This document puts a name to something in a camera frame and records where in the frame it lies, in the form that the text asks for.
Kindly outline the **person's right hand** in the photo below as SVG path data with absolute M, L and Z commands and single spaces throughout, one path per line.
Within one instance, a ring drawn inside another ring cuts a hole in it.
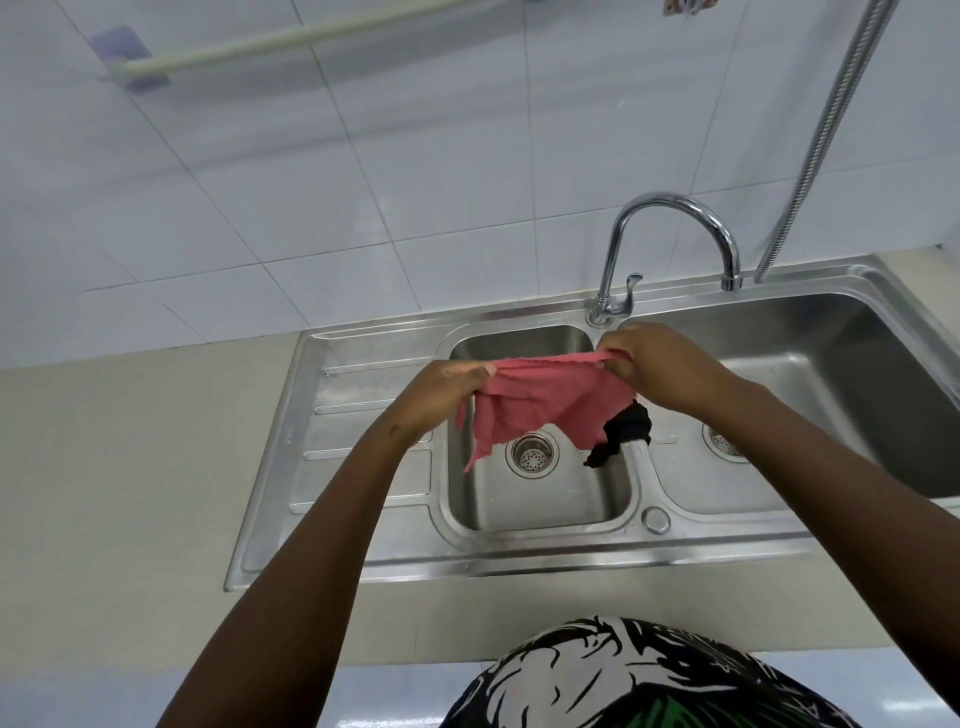
M 706 422 L 732 408 L 751 385 L 662 323 L 641 321 L 607 332 L 596 350 L 617 353 L 605 367 L 637 394 Z

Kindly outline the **pink cleaning cloth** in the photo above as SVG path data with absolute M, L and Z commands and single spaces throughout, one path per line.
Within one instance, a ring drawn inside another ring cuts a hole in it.
M 494 361 L 496 374 L 460 405 L 462 430 L 472 405 L 472 451 L 463 472 L 492 454 L 495 445 L 552 425 L 575 449 L 606 441 L 603 426 L 635 401 L 635 390 L 605 370 L 597 351 Z

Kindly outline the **stainless steel double sink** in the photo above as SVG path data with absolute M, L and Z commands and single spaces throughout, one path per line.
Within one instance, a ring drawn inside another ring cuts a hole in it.
M 364 431 L 433 360 L 583 358 L 602 329 L 571 294 L 306 330 L 294 348 L 224 589 L 248 588 Z M 960 323 L 874 257 L 720 293 L 704 278 L 633 297 L 738 376 L 960 513 Z M 363 581 L 763 559 L 816 549 L 715 428 L 646 402 L 579 449 L 557 424 L 475 462 L 474 405 L 401 458 Z

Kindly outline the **black white patterned shirt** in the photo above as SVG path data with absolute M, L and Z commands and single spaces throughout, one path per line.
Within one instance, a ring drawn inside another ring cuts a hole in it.
M 749 653 L 595 615 L 545 630 L 471 681 L 438 728 L 860 728 Z

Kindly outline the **white towel rail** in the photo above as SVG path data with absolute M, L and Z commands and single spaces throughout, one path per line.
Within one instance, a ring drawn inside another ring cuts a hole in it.
M 390 6 L 326 22 L 300 24 L 284 30 L 258 32 L 218 44 L 174 54 L 154 55 L 130 26 L 103 30 L 86 38 L 86 44 L 102 66 L 100 81 L 126 92 L 142 94 L 161 89 L 181 72 L 247 58 L 284 53 L 378 31 L 435 14 L 473 6 L 487 0 L 398 0 Z

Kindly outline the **chrome gooseneck faucet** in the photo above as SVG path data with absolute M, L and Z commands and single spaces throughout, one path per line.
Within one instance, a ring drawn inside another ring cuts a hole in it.
M 615 278 L 623 272 L 619 262 L 625 247 L 639 243 L 641 252 L 629 253 L 628 262 L 646 262 L 652 258 L 654 277 L 658 279 L 666 274 L 681 226 L 677 222 L 667 223 L 667 210 L 697 223 L 707 240 L 713 242 L 721 261 L 720 289 L 737 292 L 742 288 L 737 242 L 717 214 L 701 200 L 679 192 L 648 192 L 628 201 L 613 220 L 599 287 L 585 315 L 589 326 L 604 329 L 633 313 L 634 290 L 642 282 L 641 273 L 630 273 L 626 293 L 621 297 L 614 295 Z

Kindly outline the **person's left hand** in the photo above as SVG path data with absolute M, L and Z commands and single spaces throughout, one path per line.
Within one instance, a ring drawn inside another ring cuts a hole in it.
M 425 366 L 387 408 L 390 435 L 413 443 L 450 419 L 487 381 L 463 381 L 459 362 L 438 360 Z

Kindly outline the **black cloth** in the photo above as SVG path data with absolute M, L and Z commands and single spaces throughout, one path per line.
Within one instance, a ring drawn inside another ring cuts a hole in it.
M 651 443 L 652 421 L 647 408 L 639 401 L 632 401 L 603 425 L 606 441 L 596 444 L 587 455 L 583 466 L 590 469 L 604 467 L 607 462 L 620 455 L 625 444 L 634 442 Z

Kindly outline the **person's left forearm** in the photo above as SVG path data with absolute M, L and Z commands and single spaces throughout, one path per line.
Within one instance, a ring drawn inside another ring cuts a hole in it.
M 403 456 L 446 416 L 395 402 L 233 606 L 156 728 L 316 728 Z

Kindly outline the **person's right forearm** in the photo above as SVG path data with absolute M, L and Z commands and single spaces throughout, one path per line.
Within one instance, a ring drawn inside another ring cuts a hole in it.
M 697 417 L 746 455 L 960 714 L 960 518 L 762 385 L 734 377 Z

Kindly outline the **round sink drain strainer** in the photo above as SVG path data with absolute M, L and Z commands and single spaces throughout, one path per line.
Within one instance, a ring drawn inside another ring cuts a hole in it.
M 505 460 L 512 473 L 524 480 L 551 475 L 559 464 L 560 446 L 552 435 L 538 430 L 505 444 Z
M 706 423 L 702 425 L 702 440 L 714 455 L 726 462 L 733 464 L 748 463 L 748 459 L 742 455 L 731 441 Z

